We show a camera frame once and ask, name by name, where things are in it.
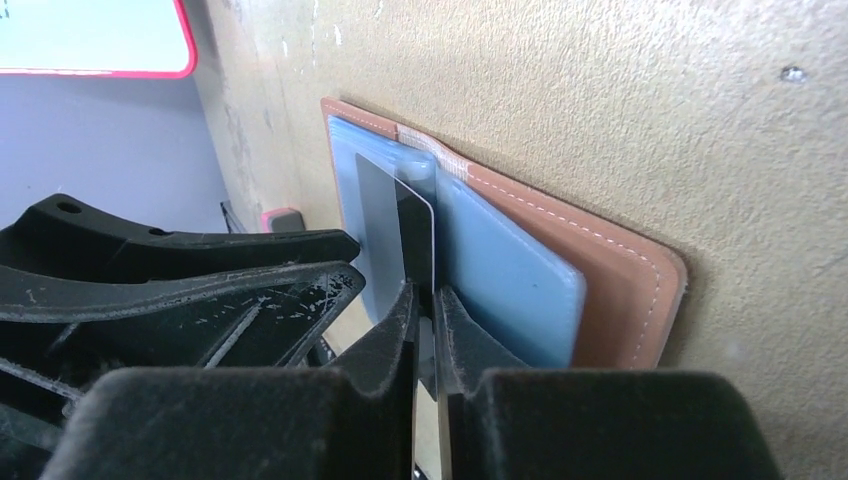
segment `red frame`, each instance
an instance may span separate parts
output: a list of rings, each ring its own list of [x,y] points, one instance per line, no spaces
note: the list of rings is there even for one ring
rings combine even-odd
[[[174,0],[174,7],[177,10],[177,17],[180,19],[180,26],[183,29],[186,46],[188,47],[188,63],[185,68],[178,72],[135,72],[135,71],[119,71],[110,72],[103,70],[55,70],[55,69],[38,69],[38,68],[0,68],[0,75],[6,74],[25,74],[25,75],[81,75],[92,77],[122,77],[122,78],[185,78],[194,72],[197,67],[197,45],[194,43],[194,36],[191,34],[191,26],[188,23],[188,15],[185,11],[183,0]]]

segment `beige wall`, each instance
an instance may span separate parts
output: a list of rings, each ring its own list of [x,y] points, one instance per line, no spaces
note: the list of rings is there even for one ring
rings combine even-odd
[[[729,377],[790,477],[848,478],[848,4],[193,10],[197,83],[248,223],[295,206],[310,228],[339,224],[320,97],[418,126],[681,252],[691,284],[663,363]],[[788,65],[807,81],[780,81]]]

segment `tan leather cover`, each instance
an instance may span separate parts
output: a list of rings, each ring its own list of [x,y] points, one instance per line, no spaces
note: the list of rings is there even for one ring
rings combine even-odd
[[[670,249],[451,151],[435,138],[340,100],[335,115],[433,153],[504,215],[583,272],[587,297],[574,367],[653,368],[686,286],[686,267]]]

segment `blue card holder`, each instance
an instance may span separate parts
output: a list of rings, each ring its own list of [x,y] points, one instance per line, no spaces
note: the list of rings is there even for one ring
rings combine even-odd
[[[345,229],[362,245],[354,266],[366,278],[363,302],[372,321],[383,318],[403,281],[403,254],[391,202],[385,211],[362,208],[357,155],[433,205],[437,284],[453,286],[471,317],[529,365],[570,364],[586,295],[578,270],[438,167],[430,153],[338,117],[328,125]]]

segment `white panel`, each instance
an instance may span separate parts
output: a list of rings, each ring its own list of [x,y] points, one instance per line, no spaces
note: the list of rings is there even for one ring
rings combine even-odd
[[[0,0],[0,72],[185,71],[179,12],[175,0]]]

